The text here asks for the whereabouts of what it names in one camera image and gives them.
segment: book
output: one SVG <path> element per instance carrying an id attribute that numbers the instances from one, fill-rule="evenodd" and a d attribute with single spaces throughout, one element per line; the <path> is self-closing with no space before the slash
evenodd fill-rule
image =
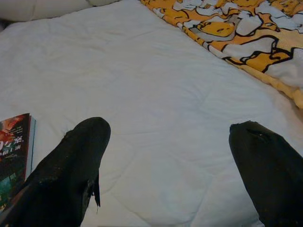
<path id="1" fill-rule="evenodd" d="M 35 127 L 29 113 L 0 122 L 0 213 L 32 171 Z"/>

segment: bedsheet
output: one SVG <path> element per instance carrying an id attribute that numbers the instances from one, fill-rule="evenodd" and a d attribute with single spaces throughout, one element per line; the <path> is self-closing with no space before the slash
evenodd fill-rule
<path id="1" fill-rule="evenodd" d="M 299 0 L 141 0 L 215 56 L 271 84 L 303 108 Z"/>
<path id="2" fill-rule="evenodd" d="M 137 0 L 9 26 L 0 34 L 0 117 L 37 120 L 36 167 L 80 121 L 112 135 L 101 208 L 83 227 L 241 226 L 257 219 L 228 144 L 257 121 L 302 154 L 302 111 L 216 58 Z"/>

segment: bed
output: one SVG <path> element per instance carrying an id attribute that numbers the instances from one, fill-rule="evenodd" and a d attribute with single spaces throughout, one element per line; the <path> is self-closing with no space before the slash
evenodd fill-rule
<path id="1" fill-rule="evenodd" d="M 33 167 L 80 121 L 111 125 L 101 208 L 91 201 L 82 227 L 255 223 L 228 144 L 232 123 L 257 121 L 302 155 L 292 100 L 137 0 L 1 32 L 0 116 L 27 112 L 37 120 Z"/>

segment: pillow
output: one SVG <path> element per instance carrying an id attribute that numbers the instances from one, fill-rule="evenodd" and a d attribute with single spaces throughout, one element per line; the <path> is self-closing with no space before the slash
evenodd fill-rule
<path id="1" fill-rule="evenodd" d="M 59 17 L 90 7 L 92 5 L 86 0 L 0 0 L 0 18 L 30 21 Z"/>
<path id="2" fill-rule="evenodd" d="M 120 0 L 87 0 L 93 6 L 104 6 Z"/>

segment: yellow blanket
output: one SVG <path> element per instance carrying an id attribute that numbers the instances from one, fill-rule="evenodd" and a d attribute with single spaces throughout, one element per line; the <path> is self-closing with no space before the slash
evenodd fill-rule
<path id="1" fill-rule="evenodd" d="M 217 57 L 303 108 L 303 0 L 141 0 Z"/>

